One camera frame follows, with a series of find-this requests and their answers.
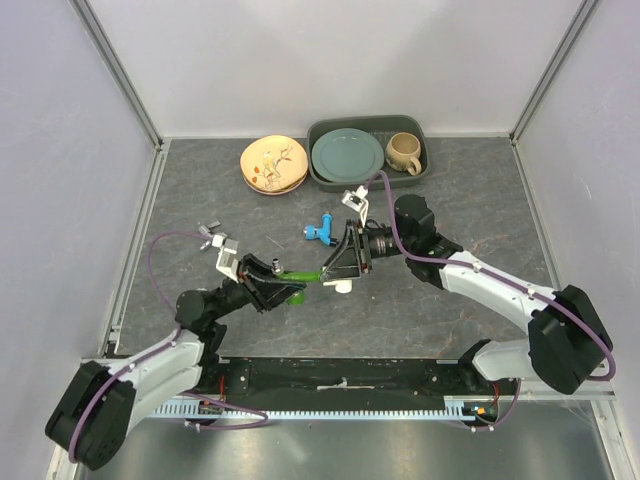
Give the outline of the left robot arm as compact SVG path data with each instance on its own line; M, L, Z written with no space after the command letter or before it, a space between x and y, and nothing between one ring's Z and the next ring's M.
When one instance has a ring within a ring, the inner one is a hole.
M285 271L252 254L238 258L226 247L216 269L224 277L218 288L178 297L176 328L167 338L124 359L80 365L45 426L46 436L70 462L97 470L157 407L193 389L211 392L220 378L217 351L226 333L221 319L246 305L264 312L300 300L307 284L322 276Z

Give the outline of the green water faucet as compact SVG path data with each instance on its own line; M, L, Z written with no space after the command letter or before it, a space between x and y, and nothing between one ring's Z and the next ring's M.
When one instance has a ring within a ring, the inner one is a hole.
M271 262L272 273L279 279L298 283L318 283L322 274L321 270L316 271L286 271L278 258ZM304 288L292 295L287 303L292 306L299 306L305 302Z

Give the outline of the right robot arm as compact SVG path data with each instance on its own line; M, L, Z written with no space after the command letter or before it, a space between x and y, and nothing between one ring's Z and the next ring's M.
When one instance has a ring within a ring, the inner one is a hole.
M493 381L537 378L570 395L585 381L607 381L616 372L612 342L588 295L578 287L540 286L479 260L437 231L423 197L408 194L391 206L391 224L366 223L369 202L360 187L342 197L358 218L321 268L319 281L347 294L376 259L402 255L420 281L470 298L509 320L526 337L483 340L458 368L467 392L483 392Z

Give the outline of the white elbow fitting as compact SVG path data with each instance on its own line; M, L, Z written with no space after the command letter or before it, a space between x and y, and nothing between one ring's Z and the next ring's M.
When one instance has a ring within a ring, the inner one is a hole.
M352 291L353 281L351 279L339 279L323 282L325 287L332 287L337 293L347 294Z

